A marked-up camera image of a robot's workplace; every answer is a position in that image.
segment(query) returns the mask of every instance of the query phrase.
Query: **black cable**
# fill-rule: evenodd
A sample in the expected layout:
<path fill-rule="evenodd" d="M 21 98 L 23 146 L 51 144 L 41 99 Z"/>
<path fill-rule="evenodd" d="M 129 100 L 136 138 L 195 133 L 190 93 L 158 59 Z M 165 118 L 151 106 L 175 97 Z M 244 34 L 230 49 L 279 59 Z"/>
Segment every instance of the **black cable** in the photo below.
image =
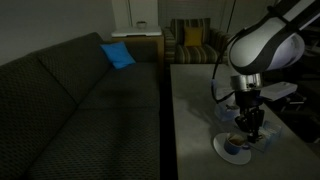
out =
<path fill-rule="evenodd" d="M 238 36 L 240 36 L 244 31 L 246 31 L 246 29 L 240 30 L 240 31 L 239 31 L 236 35 L 234 35 L 234 36 L 224 45 L 224 47 L 222 48 L 222 51 L 220 52 L 220 54 L 219 54 L 219 56 L 218 56 L 218 59 L 217 59 L 216 62 L 215 62 L 215 66 L 214 66 L 214 70 L 213 70 L 213 74 L 212 74 L 212 80 L 214 80 L 214 78 L 215 78 L 215 75 L 216 75 L 216 73 L 217 73 L 218 66 L 219 66 L 220 63 L 222 63 L 222 57 L 223 57 L 223 55 L 224 55 L 224 52 L 225 52 L 226 49 L 228 48 L 229 44 L 230 44 L 231 42 L 233 42 L 233 40 L 236 39 Z M 220 102 L 222 102 L 222 101 L 228 99 L 229 97 L 231 97 L 231 96 L 233 95 L 233 93 L 234 93 L 234 91 L 232 91 L 232 92 L 229 93 L 228 95 L 226 95 L 226 96 L 224 96 L 223 98 L 221 98 L 221 99 L 218 100 L 218 99 L 215 97 L 215 94 L 214 94 L 214 85 L 211 84 L 211 94 L 212 94 L 212 97 L 213 97 L 214 101 L 215 101 L 217 104 L 219 104 Z"/>
<path fill-rule="evenodd" d="M 229 18 L 229 23 L 228 23 L 227 32 L 229 31 L 229 28 L 230 28 L 230 23 L 231 23 L 231 20 L 232 20 L 234 7 L 236 6 L 236 1 L 237 1 L 237 0 L 234 0 L 234 1 L 233 1 L 233 5 L 232 5 L 232 10 L 231 10 L 231 15 L 230 15 L 230 18 Z"/>

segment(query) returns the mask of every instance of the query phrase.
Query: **armchair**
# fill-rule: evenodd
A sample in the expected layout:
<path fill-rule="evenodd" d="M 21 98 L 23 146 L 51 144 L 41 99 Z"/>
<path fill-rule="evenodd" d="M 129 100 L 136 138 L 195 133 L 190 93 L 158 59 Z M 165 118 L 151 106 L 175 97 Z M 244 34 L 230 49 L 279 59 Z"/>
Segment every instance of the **armchair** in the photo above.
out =
<path fill-rule="evenodd" d="M 186 44 L 186 40 L 195 41 L 199 36 L 190 34 L 188 27 L 201 28 L 200 45 Z M 172 19 L 170 27 L 163 28 L 165 38 L 164 66 L 170 64 L 212 64 L 218 59 L 230 34 L 210 28 L 210 18 Z"/>

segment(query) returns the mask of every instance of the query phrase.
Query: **couch armrest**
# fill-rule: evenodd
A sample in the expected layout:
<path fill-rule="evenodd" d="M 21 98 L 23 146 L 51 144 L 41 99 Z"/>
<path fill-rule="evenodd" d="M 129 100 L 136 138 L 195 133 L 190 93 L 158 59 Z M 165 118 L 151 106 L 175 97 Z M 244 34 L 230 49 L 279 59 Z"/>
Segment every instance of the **couch armrest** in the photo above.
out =
<path fill-rule="evenodd" d="M 174 38 L 170 28 L 163 28 L 164 34 L 164 65 L 174 63 L 175 51 L 176 51 L 176 39 Z"/>
<path fill-rule="evenodd" d="M 228 40 L 231 38 L 231 34 L 224 31 L 211 28 L 210 29 L 210 46 L 212 46 L 219 53 L 223 50 L 223 47 L 227 44 Z M 227 51 L 224 52 L 223 62 L 226 62 Z"/>

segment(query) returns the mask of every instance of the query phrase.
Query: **couch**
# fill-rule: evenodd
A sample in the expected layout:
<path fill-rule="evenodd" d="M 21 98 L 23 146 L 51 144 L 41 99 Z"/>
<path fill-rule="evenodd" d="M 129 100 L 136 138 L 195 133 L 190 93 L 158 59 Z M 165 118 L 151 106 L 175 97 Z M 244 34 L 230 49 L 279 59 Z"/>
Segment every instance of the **couch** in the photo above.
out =
<path fill-rule="evenodd" d="M 104 43 L 0 66 L 0 179 L 160 179 L 156 44 L 127 43 L 136 63 L 115 69 Z"/>
<path fill-rule="evenodd" d="M 170 27 L 163 28 L 165 36 L 165 69 L 168 70 L 170 64 L 213 64 L 216 62 L 231 35 L 211 28 L 210 21 L 210 18 L 172 19 Z M 197 36 L 187 35 L 190 33 L 196 34 L 196 31 L 190 30 L 190 27 L 201 28 L 200 44 L 192 45 Z M 186 44 L 186 38 L 191 39 L 193 42 Z M 226 63 L 226 54 L 224 54 L 223 60 Z"/>

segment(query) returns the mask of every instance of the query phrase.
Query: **chair cushion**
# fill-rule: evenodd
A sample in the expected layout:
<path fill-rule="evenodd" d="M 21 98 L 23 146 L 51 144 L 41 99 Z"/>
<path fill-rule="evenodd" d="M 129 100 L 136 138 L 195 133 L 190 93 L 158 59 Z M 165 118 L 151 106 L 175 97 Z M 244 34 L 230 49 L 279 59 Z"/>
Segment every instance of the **chair cushion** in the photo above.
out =
<path fill-rule="evenodd" d="M 210 40 L 210 18 L 202 19 L 172 19 L 171 31 L 178 44 L 184 43 L 184 27 L 203 27 L 202 43 Z"/>
<path fill-rule="evenodd" d="M 211 64 L 218 59 L 219 53 L 208 44 L 203 46 L 177 45 L 175 62 L 177 64 Z"/>
<path fill-rule="evenodd" d="M 184 46 L 202 46 L 202 27 L 184 27 Z"/>

